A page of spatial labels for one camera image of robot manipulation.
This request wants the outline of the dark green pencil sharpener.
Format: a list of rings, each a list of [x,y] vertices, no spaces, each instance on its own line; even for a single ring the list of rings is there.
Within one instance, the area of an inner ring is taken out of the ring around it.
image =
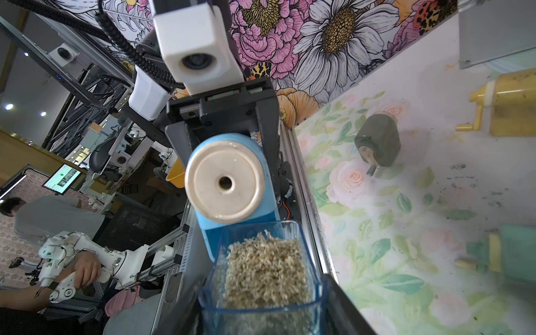
[[[401,150],[396,117],[389,113],[368,117],[355,137],[355,146],[369,164],[368,176],[374,176],[379,167],[392,166]]]

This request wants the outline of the translucent blue shavings tray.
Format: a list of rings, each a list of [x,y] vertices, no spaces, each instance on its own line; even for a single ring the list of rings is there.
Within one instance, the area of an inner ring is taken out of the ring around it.
[[[325,298],[295,221],[226,229],[199,293],[206,334],[322,334]]]

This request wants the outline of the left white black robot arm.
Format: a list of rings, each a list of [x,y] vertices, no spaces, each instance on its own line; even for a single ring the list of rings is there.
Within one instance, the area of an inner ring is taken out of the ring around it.
[[[135,65],[128,116],[153,140],[187,164],[200,144],[216,135],[259,133],[267,185],[280,195],[279,104],[268,78],[249,80],[238,62],[228,28],[227,1],[152,1],[153,29],[134,46],[102,1],[95,25],[42,1],[20,8],[104,40]]]

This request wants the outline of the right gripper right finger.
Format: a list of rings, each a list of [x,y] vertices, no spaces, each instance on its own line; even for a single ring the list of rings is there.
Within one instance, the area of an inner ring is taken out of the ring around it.
[[[339,284],[329,274],[322,274],[325,286],[324,334],[376,335]]]

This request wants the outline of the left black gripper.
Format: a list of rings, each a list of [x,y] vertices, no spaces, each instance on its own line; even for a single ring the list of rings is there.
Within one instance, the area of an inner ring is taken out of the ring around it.
[[[272,83],[260,78],[167,103],[165,134],[183,166],[203,141],[225,133],[259,132],[275,196],[279,183],[279,102]]]

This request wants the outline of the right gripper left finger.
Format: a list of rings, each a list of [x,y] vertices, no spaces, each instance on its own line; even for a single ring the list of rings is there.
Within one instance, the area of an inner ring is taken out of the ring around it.
[[[156,335],[187,335],[205,334],[203,308],[199,301],[199,292],[205,285],[205,276],[198,276],[181,294],[170,313],[160,321],[152,334]]]

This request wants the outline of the yellow pencil sharpener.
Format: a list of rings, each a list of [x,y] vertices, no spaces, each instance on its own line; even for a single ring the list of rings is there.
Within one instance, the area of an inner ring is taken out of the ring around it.
[[[458,132],[479,131],[484,111],[491,110],[489,133],[495,137],[535,136],[535,69],[500,75],[470,96],[475,121],[458,124]]]

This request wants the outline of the blue pencil sharpener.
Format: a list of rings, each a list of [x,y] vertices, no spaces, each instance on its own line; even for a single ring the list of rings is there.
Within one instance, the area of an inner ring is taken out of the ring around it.
[[[199,144],[187,163],[185,190],[213,262],[229,226],[281,219],[262,147],[242,134]]]

